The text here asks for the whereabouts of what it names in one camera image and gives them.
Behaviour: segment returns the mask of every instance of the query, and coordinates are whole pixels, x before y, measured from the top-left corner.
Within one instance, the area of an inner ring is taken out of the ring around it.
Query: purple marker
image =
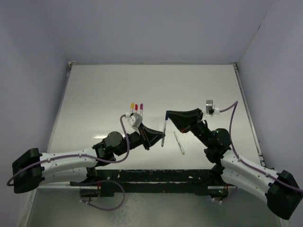
[[[140,104],[140,115],[143,117],[143,104]]]

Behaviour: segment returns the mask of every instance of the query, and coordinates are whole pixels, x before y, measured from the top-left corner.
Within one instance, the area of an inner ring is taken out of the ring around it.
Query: white arm segment
[[[87,170],[86,168],[68,169],[49,175],[43,174],[42,177],[44,177],[45,179],[39,185],[70,181],[82,182],[87,178]]]
[[[244,165],[237,159],[233,150],[226,151],[223,156],[221,164],[226,168],[222,174],[223,180],[256,195],[263,201],[267,201],[265,193],[269,189],[268,184],[273,183],[274,180]],[[242,156],[240,158],[247,164],[278,178],[276,171],[257,165]]]
[[[48,158],[59,157],[64,155],[75,155],[75,154],[76,155],[88,154],[97,157],[96,151],[93,148],[86,148],[83,150],[59,153],[59,154],[42,153],[40,160],[45,160]],[[95,167],[96,164],[97,161],[93,158],[78,156],[78,157],[67,157],[62,159],[56,159],[50,162],[45,162],[41,164],[41,167],[45,168],[43,171],[43,175],[46,176],[63,170],[76,169],[76,168],[79,169],[81,167],[87,167],[87,168]]]

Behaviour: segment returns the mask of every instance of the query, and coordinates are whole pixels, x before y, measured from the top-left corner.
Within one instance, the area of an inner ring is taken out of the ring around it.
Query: whiteboard
[[[92,147],[112,131],[123,134],[119,117],[130,104],[143,103],[143,124],[162,131],[166,110],[205,113],[207,99],[224,109],[239,101],[232,125],[232,140],[238,153],[260,164],[253,132],[232,65],[73,65],[50,153]],[[208,119],[210,130],[229,127],[232,111]],[[132,128],[124,121],[128,133]],[[182,155],[174,133],[185,151]],[[167,123],[165,145],[145,150],[139,146],[128,159],[100,169],[209,169],[214,166],[204,154],[205,146],[192,134],[181,134]]]

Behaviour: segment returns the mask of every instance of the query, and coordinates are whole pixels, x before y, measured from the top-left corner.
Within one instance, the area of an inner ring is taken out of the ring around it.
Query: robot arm
[[[147,128],[142,124],[142,116],[138,113],[126,114],[128,122],[135,130],[125,138],[119,132],[111,132],[100,143],[78,151],[66,153],[39,153],[38,148],[28,150],[13,162],[15,193],[24,193],[39,185],[53,182],[89,182],[97,177],[95,167],[124,161],[129,150],[143,145],[146,150],[161,140],[165,134]],[[126,156],[116,161],[114,156]]]
[[[206,112],[209,116],[219,110],[208,101]],[[171,119],[181,133],[192,132],[207,147],[204,152],[207,159],[215,163],[212,171],[217,177],[254,194],[277,216],[290,218],[302,200],[302,190],[289,172],[278,173],[239,156],[230,148],[234,146],[229,132],[226,129],[210,131],[200,109],[167,111],[166,119]]]

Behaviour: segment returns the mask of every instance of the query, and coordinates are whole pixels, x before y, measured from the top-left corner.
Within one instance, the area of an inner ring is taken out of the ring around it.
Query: gray wall
[[[0,226],[17,226],[26,194],[7,187],[11,163],[45,151],[58,111],[67,60],[31,1],[0,2]]]
[[[69,61],[239,61],[272,0],[39,0]]]
[[[303,187],[303,1],[273,3],[239,66],[267,165]],[[302,226],[302,214],[303,203],[293,227]]]

